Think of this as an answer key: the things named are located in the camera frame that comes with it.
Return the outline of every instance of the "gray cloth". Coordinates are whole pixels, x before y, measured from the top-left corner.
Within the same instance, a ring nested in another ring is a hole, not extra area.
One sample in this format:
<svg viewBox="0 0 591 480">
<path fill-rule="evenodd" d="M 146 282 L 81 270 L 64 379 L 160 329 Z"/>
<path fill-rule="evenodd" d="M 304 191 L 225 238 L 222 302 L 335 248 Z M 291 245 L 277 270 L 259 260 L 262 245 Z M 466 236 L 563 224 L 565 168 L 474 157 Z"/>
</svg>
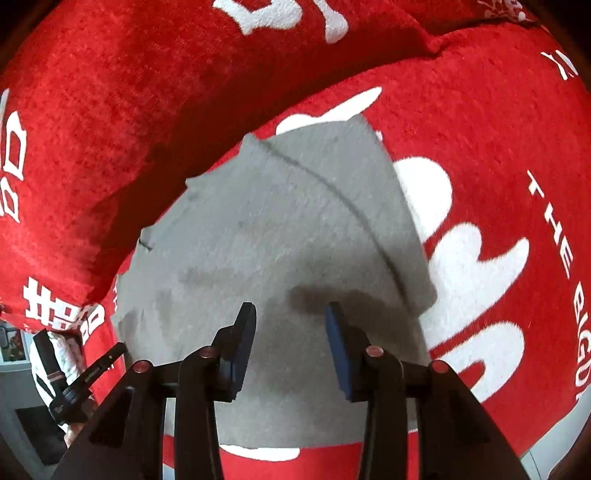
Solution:
<svg viewBox="0 0 591 480">
<path fill-rule="evenodd" d="M 220 443 L 315 447 L 360 442 L 365 428 L 366 405 L 339 391 L 326 304 L 340 301 L 373 343 L 426 364 L 417 316 L 435 297 L 392 162 L 356 117 L 247 135 L 233 160 L 188 180 L 143 230 L 113 322 L 132 359 L 163 364 L 208 345 L 253 302 L 243 390 L 216 405 Z"/>
</svg>

